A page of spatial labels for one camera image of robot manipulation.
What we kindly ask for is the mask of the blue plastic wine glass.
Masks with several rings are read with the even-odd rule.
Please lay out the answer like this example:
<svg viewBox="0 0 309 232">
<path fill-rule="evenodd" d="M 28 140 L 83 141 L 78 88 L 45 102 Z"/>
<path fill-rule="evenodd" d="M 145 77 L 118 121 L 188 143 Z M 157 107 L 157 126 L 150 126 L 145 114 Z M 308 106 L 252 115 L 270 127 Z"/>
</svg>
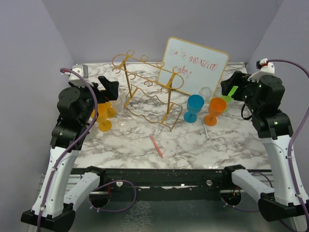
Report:
<svg viewBox="0 0 309 232">
<path fill-rule="evenodd" d="M 183 115 L 185 122 L 194 123 L 197 120 L 197 114 L 205 104 L 200 95 L 191 95 L 187 101 L 187 112 Z"/>
</svg>

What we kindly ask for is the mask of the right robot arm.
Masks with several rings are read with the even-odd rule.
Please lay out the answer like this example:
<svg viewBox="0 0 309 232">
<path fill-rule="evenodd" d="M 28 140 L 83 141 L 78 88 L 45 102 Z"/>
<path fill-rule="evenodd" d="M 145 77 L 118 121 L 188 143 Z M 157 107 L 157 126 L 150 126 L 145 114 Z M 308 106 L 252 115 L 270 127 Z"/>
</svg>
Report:
<svg viewBox="0 0 309 232">
<path fill-rule="evenodd" d="M 280 78 L 265 74 L 259 81 L 250 75 L 236 71 L 221 82 L 222 94 L 228 95 L 233 87 L 232 98 L 244 102 L 250 110 L 253 127 L 264 145 L 273 175 L 273 187 L 268 187 L 241 165 L 224 169 L 222 184 L 227 189 L 239 186 L 257 203 L 266 221 L 294 218 L 307 213 L 309 197 L 301 186 L 298 173 L 291 174 L 291 161 L 296 168 L 294 151 L 289 143 L 294 135 L 287 114 L 279 109 L 285 88 Z"/>
</svg>

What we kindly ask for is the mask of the orange plastic wine glass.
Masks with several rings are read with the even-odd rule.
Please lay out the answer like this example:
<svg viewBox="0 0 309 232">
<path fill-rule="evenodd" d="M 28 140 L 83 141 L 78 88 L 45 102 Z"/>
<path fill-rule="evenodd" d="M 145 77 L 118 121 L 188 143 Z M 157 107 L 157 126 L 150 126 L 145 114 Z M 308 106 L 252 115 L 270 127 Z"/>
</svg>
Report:
<svg viewBox="0 0 309 232">
<path fill-rule="evenodd" d="M 208 107 L 208 114 L 204 117 L 207 126 L 215 126 L 219 117 L 227 108 L 227 103 L 222 98 L 213 98 Z"/>
</svg>

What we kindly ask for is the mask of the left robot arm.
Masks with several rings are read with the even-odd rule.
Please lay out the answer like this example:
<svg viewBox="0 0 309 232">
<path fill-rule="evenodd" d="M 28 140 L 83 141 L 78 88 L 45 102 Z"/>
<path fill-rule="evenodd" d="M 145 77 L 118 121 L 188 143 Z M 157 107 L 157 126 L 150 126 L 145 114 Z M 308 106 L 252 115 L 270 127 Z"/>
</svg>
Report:
<svg viewBox="0 0 309 232">
<path fill-rule="evenodd" d="M 97 83 L 91 83 L 90 88 L 70 83 L 70 87 L 60 92 L 57 103 L 59 117 L 52 131 L 46 176 L 35 204 L 23 212 L 22 222 L 66 232 L 90 191 L 106 187 L 107 179 L 99 171 L 94 171 L 86 175 L 89 180 L 83 178 L 70 192 L 65 192 L 71 170 L 88 134 L 88 121 L 95 109 L 94 99 L 98 103 L 106 103 L 118 98 L 118 81 L 109 81 L 104 76 L 98 79 L 104 86 L 103 90 L 98 89 Z"/>
</svg>

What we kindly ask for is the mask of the clear tall wine glass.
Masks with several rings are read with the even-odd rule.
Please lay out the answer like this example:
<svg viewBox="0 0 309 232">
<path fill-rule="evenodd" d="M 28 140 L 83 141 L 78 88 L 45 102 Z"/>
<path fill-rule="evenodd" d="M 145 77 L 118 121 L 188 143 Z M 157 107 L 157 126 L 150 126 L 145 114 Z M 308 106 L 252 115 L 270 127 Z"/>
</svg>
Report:
<svg viewBox="0 0 309 232">
<path fill-rule="evenodd" d="M 129 124 L 128 118 L 123 116 L 125 100 L 126 95 L 123 90 L 119 88 L 117 100 L 112 101 L 112 107 L 114 111 L 119 115 L 119 118 L 117 120 L 119 126 L 127 126 Z"/>
</svg>

